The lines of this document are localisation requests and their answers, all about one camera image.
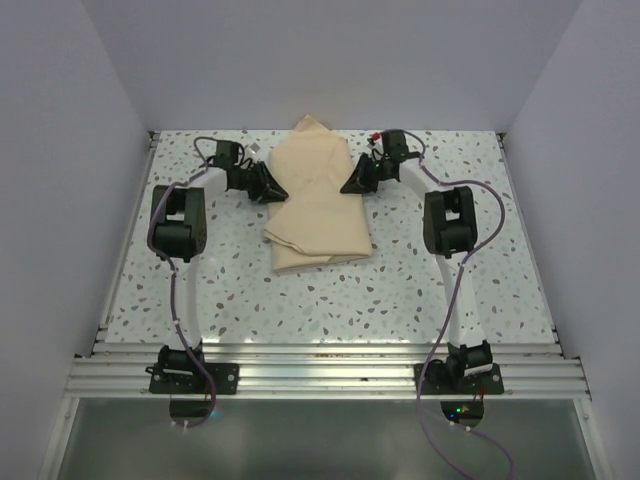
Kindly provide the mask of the beige cloth drape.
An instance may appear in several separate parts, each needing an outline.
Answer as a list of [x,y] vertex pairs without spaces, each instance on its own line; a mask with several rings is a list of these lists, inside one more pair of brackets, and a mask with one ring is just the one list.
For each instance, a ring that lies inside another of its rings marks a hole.
[[269,205],[264,227],[274,272],[371,256],[362,197],[340,192],[354,171],[343,137],[307,115],[271,150],[267,165],[288,193]]

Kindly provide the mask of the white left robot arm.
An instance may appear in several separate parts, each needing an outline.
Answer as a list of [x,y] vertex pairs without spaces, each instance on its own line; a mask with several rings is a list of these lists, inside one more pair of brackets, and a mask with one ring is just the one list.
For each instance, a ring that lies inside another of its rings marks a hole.
[[168,263],[171,336],[152,373],[165,371],[185,392],[201,390],[208,379],[197,318],[197,270],[208,240],[209,201],[230,190],[257,204],[284,202],[289,194],[265,163],[241,143],[198,136],[193,141],[201,165],[183,181],[157,185],[151,197],[147,246]]

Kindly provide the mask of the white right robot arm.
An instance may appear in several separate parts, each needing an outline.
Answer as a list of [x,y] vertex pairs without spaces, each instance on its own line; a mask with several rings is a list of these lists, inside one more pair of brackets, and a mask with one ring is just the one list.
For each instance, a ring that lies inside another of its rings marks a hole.
[[400,129],[372,134],[370,151],[360,156],[340,192],[366,195],[375,193],[380,183],[395,180],[423,200],[423,240],[439,267],[448,303],[441,330],[448,338],[445,379],[451,389],[464,393],[493,366],[476,290],[466,271],[478,242],[473,191],[467,182],[447,182],[429,171],[426,145],[411,150],[410,135]]

